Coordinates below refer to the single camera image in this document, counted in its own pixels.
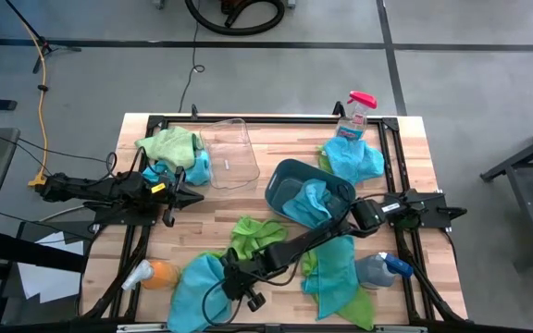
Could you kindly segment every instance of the concrete floor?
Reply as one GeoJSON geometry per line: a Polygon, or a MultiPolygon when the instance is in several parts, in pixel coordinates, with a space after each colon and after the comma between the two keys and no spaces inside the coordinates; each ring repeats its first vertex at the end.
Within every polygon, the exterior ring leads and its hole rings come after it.
{"type": "MultiPolygon", "coordinates": [[[[135,0],[14,3],[49,38],[190,41],[194,33],[181,1],[168,1],[163,11],[135,0]]],[[[208,17],[223,19],[216,1],[203,6],[208,17]]],[[[387,0],[386,8],[395,43],[533,44],[533,0],[387,0]]],[[[240,25],[271,13],[268,5],[249,7],[240,25]]],[[[0,0],[0,38],[26,37],[0,0]]],[[[298,0],[272,31],[229,38],[201,28],[198,40],[383,42],[375,0],[298,0]]],[[[191,53],[84,48],[53,55],[44,108],[50,147],[104,157],[115,148],[124,113],[176,111],[191,53]]],[[[32,47],[0,46],[0,98],[18,101],[16,111],[0,112],[0,127],[17,127],[26,140],[42,142],[35,59],[32,47]]],[[[440,187],[450,204],[468,208],[453,238],[470,318],[533,328],[533,272],[518,275],[512,265],[529,249],[531,234],[506,179],[485,184],[477,176],[533,136],[533,53],[399,51],[396,59],[406,111],[424,117],[440,187]]],[[[396,114],[383,50],[205,48],[197,50],[197,63],[206,72],[193,76],[185,111],[195,103],[201,112],[328,114],[349,90],[362,90],[378,98],[377,114],[396,114]]],[[[33,219],[75,205],[44,203],[27,189],[37,167],[16,153],[1,211],[33,219]]],[[[48,167],[90,178],[104,173],[99,164],[61,156],[51,156],[48,167]]],[[[0,231],[12,234],[16,227],[0,216],[0,231]]]]}

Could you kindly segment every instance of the bottle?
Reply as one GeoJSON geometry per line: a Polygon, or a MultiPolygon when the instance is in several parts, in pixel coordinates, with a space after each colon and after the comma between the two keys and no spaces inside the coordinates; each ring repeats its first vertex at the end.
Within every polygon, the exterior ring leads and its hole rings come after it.
{"type": "Polygon", "coordinates": [[[142,260],[122,284],[122,289],[132,290],[141,281],[144,288],[153,290],[164,287],[175,287],[180,271],[171,263],[161,260],[142,260]]]}
{"type": "Polygon", "coordinates": [[[357,141],[363,137],[367,127],[367,113],[369,109],[378,107],[376,97],[365,92],[349,92],[351,99],[347,104],[357,102],[353,112],[342,117],[337,125],[336,135],[345,137],[349,141],[357,141]]]}
{"type": "Polygon", "coordinates": [[[413,268],[389,253],[378,253],[355,261],[357,278],[364,287],[376,290],[389,287],[397,275],[409,278],[413,268]]]}

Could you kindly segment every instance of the blue towel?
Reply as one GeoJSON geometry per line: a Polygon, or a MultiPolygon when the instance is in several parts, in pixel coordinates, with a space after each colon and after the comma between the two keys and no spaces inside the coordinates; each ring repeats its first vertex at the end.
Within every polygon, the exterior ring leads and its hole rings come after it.
{"type": "MultiPolygon", "coordinates": [[[[174,173],[167,167],[167,163],[164,161],[158,161],[153,166],[151,166],[155,172],[160,174],[167,175],[167,178],[170,181],[175,181],[176,177],[174,173]]],[[[159,181],[159,175],[157,175],[150,167],[147,167],[143,172],[145,179],[151,181],[152,183],[157,183],[159,181]]],[[[201,153],[194,158],[194,166],[189,167],[184,170],[186,172],[187,183],[192,185],[203,185],[211,179],[209,174],[209,155],[206,151],[201,151],[201,153]]]]}
{"type": "Polygon", "coordinates": [[[335,176],[355,185],[384,174],[384,156],[365,141],[334,137],[324,145],[335,176]]]}
{"type": "MultiPolygon", "coordinates": [[[[201,255],[186,266],[172,295],[167,328],[176,333],[190,333],[207,328],[209,323],[205,321],[201,310],[203,296],[223,278],[223,265],[210,254],[201,255]]],[[[221,286],[207,296],[205,310],[214,322],[224,322],[231,317],[231,301],[221,286]]]]}
{"type": "Polygon", "coordinates": [[[330,198],[326,182],[310,179],[304,183],[295,198],[283,205],[283,212],[306,227],[315,228],[320,222],[328,221],[332,217],[326,208],[330,198]]]}
{"type": "MultiPolygon", "coordinates": [[[[283,205],[283,212],[300,224],[316,228],[329,223],[326,205],[332,194],[326,182],[306,181],[295,197],[283,205]]],[[[355,296],[359,282],[354,265],[351,236],[343,236],[315,248],[317,267],[302,284],[305,293],[318,294],[318,320],[334,314],[355,296]]]]}

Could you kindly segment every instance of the vacuum hose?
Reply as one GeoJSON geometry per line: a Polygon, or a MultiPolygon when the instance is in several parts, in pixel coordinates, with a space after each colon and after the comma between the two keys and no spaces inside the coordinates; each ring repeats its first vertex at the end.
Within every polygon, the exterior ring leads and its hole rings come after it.
{"type": "Polygon", "coordinates": [[[227,36],[250,36],[264,31],[273,29],[276,25],[281,22],[283,15],[285,15],[285,5],[281,0],[242,0],[237,6],[235,6],[232,12],[228,15],[228,19],[225,22],[225,27],[218,26],[217,24],[206,20],[197,8],[192,3],[192,0],[184,0],[186,7],[189,8],[191,15],[199,22],[202,26],[209,29],[212,32],[216,32],[222,35],[227,36]],[[242,11],[249,5],[253,5],[259,2],[268,2],[273,4],[277,8],[277,15],[272,18],[269,22],[257,25],[250,28],[232,28],[233,22],[238,18],[242,11]]]}

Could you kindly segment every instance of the wooden tabletop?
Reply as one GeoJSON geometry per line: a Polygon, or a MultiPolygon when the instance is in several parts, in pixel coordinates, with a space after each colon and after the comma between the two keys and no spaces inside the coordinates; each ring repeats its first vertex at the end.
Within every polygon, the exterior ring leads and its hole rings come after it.
{"type": "MultiPolygon", "coordinates": [[[[118,137],[117,171],[129,169],[136,149],[134,142],[145,136],[149,116],[149,114],[125,115],[118,137]]],[[[398,120],[411,186],[418,191],[435,191],[437,181],[422,118],[398,117],[398,120]]],[[[178,126],[198,131],[203,124],[179,123],[178,126]]],[[[174,228],[167,228],[162,223],[152,228],[147,258],[166,260],[184,267],[201,252],[223,251],[229,245],[229,234],[236,221],[244,215],[258,220],[276,218],[289,230],[289,239],[305,232],[306,228],[282,219],[269,210],[264,199],[265,187],[277,164],[286,158],[295,158],[317,167],[316,147],[324,144],[333,136],[334,128],[334,125],[319,124],[248,124],[256,163],[260,168],[256,189],[223,196],[210,186],[191,187],[202,193],[205,199],[177,212],[174,228]]],[[[388,136],[388,139],[392,170],[395,178],[400,179],[393,149],[394,143],[391,136],[388,136]]],[[[378,130],[373,127],[367,130],[366,141],[369,145],[379,149],[378,130]]],[[[385,192],[387,191],[386,180],[384,177],[370,179],[358,184],[356,189],[359,196],[385,192]]],[[[124,227],[108,227],[94,242],[82,284],[82,312],[92,308],[115,278],[124,234],[124,227]]],[[[420,237],[429,279],[453,310],[460,316],[466,317],[464,299],[450,243],[437,229],[421,229],[420,237]]],[[[354,239],[354,244],[355,258],[382,251],[396,254],[393,232],[386,225],[373,236],[366,239],[354,239]]],[[[283,281],[288,277],[289,272],[275,280],[283,281]]],[[[300,283],[303,279],[301,274],[298,274],[293,282],[285,287],[257,283],[256,291],[261,291],[265,295],[266,304],[255,313],[243,305],[234,322],[348,324],[346,320],[335,314],[324,320],[316,321],[317,305],[311,296],[302,293],[300,283]]],[[[413,277],[412,281],[417,310],[423,316],[420,288],[416,278],[413,277]]],[[[390,288],[370,291],[369,294],[376,307],[376,323],[408,323],[403,285],[399,278],[390,288]]],[[[142,289],[137,321],[166,321],[171,295],[172,290],[142,289]]],[[[128,296],[128,292],[123,295],[121,313],[126,308],[128,296]]]]}

